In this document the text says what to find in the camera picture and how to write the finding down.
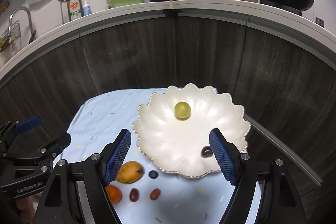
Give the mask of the orange tangerine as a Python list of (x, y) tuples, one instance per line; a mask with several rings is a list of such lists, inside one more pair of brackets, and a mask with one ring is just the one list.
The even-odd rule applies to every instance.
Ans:
[(108, 185), (105, 189), (111, 204), (119, 203), (122, 200), (122, 193), (118, 187), (114, 185)]

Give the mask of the white scalloped plate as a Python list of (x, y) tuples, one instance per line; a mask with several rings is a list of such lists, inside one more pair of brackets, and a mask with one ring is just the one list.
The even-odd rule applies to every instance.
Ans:
[[(174, 106), (181, 101), (191, 108), (185, 120), (174, 115)], [(137, 115), (132, 124), (137, 148), (165, 173), (201, 178), (219, 172), (214, 156), (201, 157), (214, 128), (240, 152), (248, 147), (245, 138), (251, 124), (244, 119), (244, 107), (234, 104), (229, 93), (219, 94), (212, 86), (199, 88), (189, 83), (183, 88), (170, 86), (163, 93), (153, 92), (147, 104), (139, 105)]]

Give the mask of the dark purple grape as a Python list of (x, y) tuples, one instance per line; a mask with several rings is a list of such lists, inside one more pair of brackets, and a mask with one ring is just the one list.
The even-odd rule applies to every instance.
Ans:
[(201, 157), (203, 158), (209, 158), (213, 156), (213, 151), (210, 146), (205, 146), (201, 150)]

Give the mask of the blue pump bottle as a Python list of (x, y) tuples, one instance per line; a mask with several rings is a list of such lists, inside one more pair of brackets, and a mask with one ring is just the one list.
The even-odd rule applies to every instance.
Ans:
[(87, 15), (92, 14), (91, 7), (89, 3), (87, 2), (87, 0), (82, 0), (82, 4), (83, 4), (83, 15), (87, 16)]

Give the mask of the green dish soap bottle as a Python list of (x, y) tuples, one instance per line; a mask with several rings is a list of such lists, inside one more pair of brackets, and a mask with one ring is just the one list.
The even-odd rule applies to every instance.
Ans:
[(81, 0), (69, 0), (67, 2), (67, 9), (70, 22), (83, 16), (83, 6)]

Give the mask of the light blue table cloth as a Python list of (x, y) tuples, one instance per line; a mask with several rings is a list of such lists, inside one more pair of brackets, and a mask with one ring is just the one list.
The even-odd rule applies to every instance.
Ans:
[[(137, 108), (149, 102), (154, 89), (128, 89), (108, 92), (85, 102), (67, 132), (71, 144), (58, 157), (68, 162), (87, 159), (112, 143), (122, 129), (132, 130), (137, 119)], [(136, 135), (131, 136), (131, 147), (126, 161), (137, 161), (145, 170), (140, 180), (133, 184), (112, 184), (122, 193), (122, 200), (113, 207), (122, 223), (219, 223), (230, 201), (234, 187), (221, 173), (212, 173), (199, 179), (189, 179), (177, 174), (159, 172), (150, 159), (136, 146)], [(130, 191), (139, 190), (139, 200), (131, 202)], [(161, 190), (159, 198), (150, 199), (153, 189)]]

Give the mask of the metal rail strip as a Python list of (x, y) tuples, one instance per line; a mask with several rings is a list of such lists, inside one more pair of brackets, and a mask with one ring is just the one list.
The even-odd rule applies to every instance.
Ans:
[(268, 142), (279, 149), (287, 158), (289, 158), (296, 166), (299, 167), (317, 186), (321, 186), (323, 179), (291, 148), (289, 148), (283, 141), (273, 135), (269, 130), (256, 122), (247, 114), (244, 114), (244, 119), (248, 121), (252, 128), (263, 136)]

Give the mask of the blueberry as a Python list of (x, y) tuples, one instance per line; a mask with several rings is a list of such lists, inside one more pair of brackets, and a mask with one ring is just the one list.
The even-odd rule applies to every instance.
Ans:
[(155, 179), (158, 177), (158, 172), (156, 170), (151, 170), (149, 172), (149, 177), (152, 178), (152, 179)]

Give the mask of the red oval grape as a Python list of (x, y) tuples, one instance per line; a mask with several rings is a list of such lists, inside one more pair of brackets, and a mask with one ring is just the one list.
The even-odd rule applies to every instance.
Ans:
[(158, 189), (158, 188), (155, 188), (155, 189), (153, 189), (153, 190), (151, 191), (149, 197), (150, 197), (150, 199), (151, 199), (152, 201), (155, 201), (155, 200), (157, 200), (157, 199), (159, 198), (160, 194), (161, 194), (161, 190)]

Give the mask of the yellow mango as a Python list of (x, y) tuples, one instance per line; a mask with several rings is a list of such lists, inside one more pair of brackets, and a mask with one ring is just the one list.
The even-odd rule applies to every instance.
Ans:
[(143, 173), (144, 170), (140, 163), (128, 161), (121, 166), (116, 180), (122, 184), (133, 184), (143, 176)]

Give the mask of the green round fruit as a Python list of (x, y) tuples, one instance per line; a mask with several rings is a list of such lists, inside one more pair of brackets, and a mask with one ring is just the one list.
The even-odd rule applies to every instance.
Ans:
[(174, 115), (181, 120), (188, 119), (191, 115), (191, 108), (187, 102), (181, 101), (174, 106)]

